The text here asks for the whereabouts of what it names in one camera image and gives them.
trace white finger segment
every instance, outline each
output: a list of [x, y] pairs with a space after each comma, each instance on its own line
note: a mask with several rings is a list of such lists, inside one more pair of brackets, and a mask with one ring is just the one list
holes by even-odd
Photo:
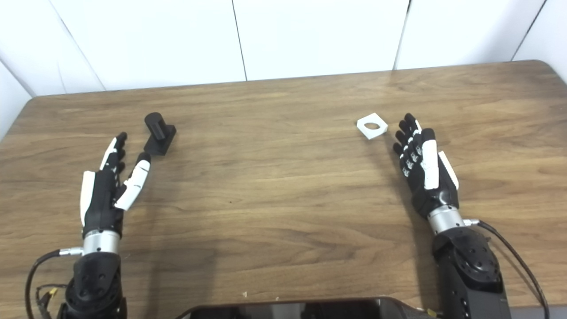
[[116, 153], [116, 138], [112, 139], [112, 142], [110, 142], [110, 145], [108, 146], [106, 152], [104, 152], [104, 156], [103, 156], [103, 161], [100, 163], [100, 170], [103, 170], [104, 165], [106, 165], [106, 162], [108, 160], [108, 156], [111, 153]]
[[87, 209], [91, 205], [92, 191], [95, 187], [95, 176], [96, 173], [93, 171], [85, 171], [83, 173], [83, 184], [81, 186], [81, 199], [79, 207], [81, 209], [81, 222], [84, 226], [84, 216], [87, 213]]
[[146, 160], [139, 161], [134, 170], [132, 171], [132, 176], [124, 182], [126, 185], [126, 191], [120, 196], [114, 205], [116, 208], [123, 209], [127, 211], [130, 206], [134, 203], [142, 187], [146, 182], [148, 172], [150, 170], [150, 163]]
[[421, 167], [424, 169], [424, 188], [433, 190], [439, 187], [439, 164], [437, 161], [437, 141], [425, 141], [421, 147], [423, 161]]
[[457, 179], [457, 175], [455, 174], [455, 171], [453, 171], [453, 167], [451, 166], [451, 163], [449, 163], [449, 159], [445, 155], [445, 152], [443, 151], [439, 152], [439, 158], [441, 159], [443, 166], [445, 166], [447, 173], [449, 173], [449, 177], [451, 177], [451, 180], [453, 181], [455, 188], [459, 190], [459, 180]]

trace black cable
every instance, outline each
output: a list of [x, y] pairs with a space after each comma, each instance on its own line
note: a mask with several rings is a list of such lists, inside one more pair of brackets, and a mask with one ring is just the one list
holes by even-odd
[[32, 279], [33, 279], [33, 275], [35, 274], [37, 267], [39, 267], [39, 265], [41, 265], [42, 263], [44, 263], [46, 260], [51, 259], [53, 257], [59, 257], [59, 249], [57, 250], [53, 250], [50, 253], [47, 253], [43, 256], [41, 256], [40, 258], [38, 258], [36, 260], [35, 263], [33, 263], [32, 268], [29, 270], [28, 273], [28, 279], [26, 280], [26, 289], [25, 289], [25, 296], [24, 296], [24, 300], [26, 301], [26, 312], [28, 314], [28, 319], [34, 319], [33, 317], [33, 312], [32, 312], [32, 303], [31, 300], [29, 298], [29, 294], [31, 292], [32, 289]]
[[498, 237], [498, 239], [500, 239], [504, 243], [504, 245], [506, 247], [508, 247], [508, 249], [510, 250], [512, 255], [514, 255], [514, 257], [516, 257], [516, 259], [518, 260], [518, 262], [520, 263], [522, 268], [524, 268], [524, 270], [526, 271], [526, 273], [530, 277], [531, 281], [534, 283], [534, 287], [537, 290], [538, 295], [539, 295], [539, 301], [541, 302], [541, 305], [543, 306], [544, 318], [549, 319], [549, 304], [547, 303], [547, 299], [545, 298], [545, 295], [543, 294], [543, 290], [541, 289], [541, 286], [539, 286], [538, 280], [535, 279], [534, 273], [531, 272], [530, 268], [528, 267], [528, 265], [526, 265], [526, 263], [524, 262], [522, 257], [520, 257], [518, 252], [512, 247], [512, 245], [507, 240], [504, 239], [504, 237], [496, 230], [496, 228], [490, 226], [489, 224], [483, 222], [482, 220], [479, 220], [478, 226], [488, 230], [489, 232], [493, 233], [496, 237]]

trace white wall panel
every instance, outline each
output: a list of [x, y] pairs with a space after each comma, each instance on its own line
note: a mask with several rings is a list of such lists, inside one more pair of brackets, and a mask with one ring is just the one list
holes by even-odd
[[248, 79], [391, 70], [407, 0], [234, 0]]
[[414, 0], [397, 69], [510, 61], [543, 0]]
[[230, 0], [52, 0], [108, 90], [243, 81]]
[[33, 95], [104, 90], [49, 0], [0, 1], [0, 61]]
[[547, 0], [516, 60], [542, 60], [567, 82], [567, 1]]
[[31, 96], [0, 62], [0, 140], [29, 99]]

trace wood grain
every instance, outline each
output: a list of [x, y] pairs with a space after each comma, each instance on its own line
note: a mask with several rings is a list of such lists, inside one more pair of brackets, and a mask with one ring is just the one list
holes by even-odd
[[[131, 168], [154, 111], [177, 136], [125, 218], [130, 318], [276, 298], [436, 308], [432, 235], [391, 151], [406, 112], [435, 129], [462, 215], [499, 229], [550, 304], [567, 303], [567, 87], [529, 61], [35, 98], [0, 144], [2, 318], [24, 316], [39, 255], [81, 244], [82, 172], [121, 131]], [[372, 112], [391, 128], [367, 141], [354, 123]], [[537, 305], [491, 245], [510, 304]], [[49, 261], [35, 283], [66, 283], [72, 262]]]

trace fingertip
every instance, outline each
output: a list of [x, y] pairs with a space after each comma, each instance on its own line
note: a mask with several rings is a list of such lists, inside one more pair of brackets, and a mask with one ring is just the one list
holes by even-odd
[[413, 117], [411, 113], [407, 113], [404, 116], [404, 120], [408, 123], [408, 125], [412, 126], [416, 122], [416, 118]]
[[432, 128], [424, 128], [421, 131], [421, 140], [427, 142], [429, 140], [435, 140], [435, 132]]
[[126, 164], [124, 162], [118, 163], [118, 174], [122, 173], [122, 171], [126, 168]]
[[401, 145], [399, 143], [394, 143], [393, 150], [398, 155], [401, 155], [404, 152], [404, 149], [401, 147]]
[[128, 138], [128, 134], [126, 134], [126, 132], [121, 132], [120, 134], [118, 134], [118, 136], [116, 136], [116, 141], [124, 142], [126, 141], [127, 138]]
[[400, 127], [400, 129], [404, 132], [408, 132], [409, 131], [409, 126], [408, 123], [404, 120], [400, 121], [400, 124], [397, 125], [398, 127]]
[[146, 152], [142, 152], [138, 155], [138, 159], [136, 160], [136, 163], [139, 163], [141, 161], [147, 161], [148, 163], [151, 163], [151, 155], [149, 155]]
[[400, 141], [401, 144], [405, 144], [405, 135], [401, 131], [396, 132], [396, 138], [398, 141]]

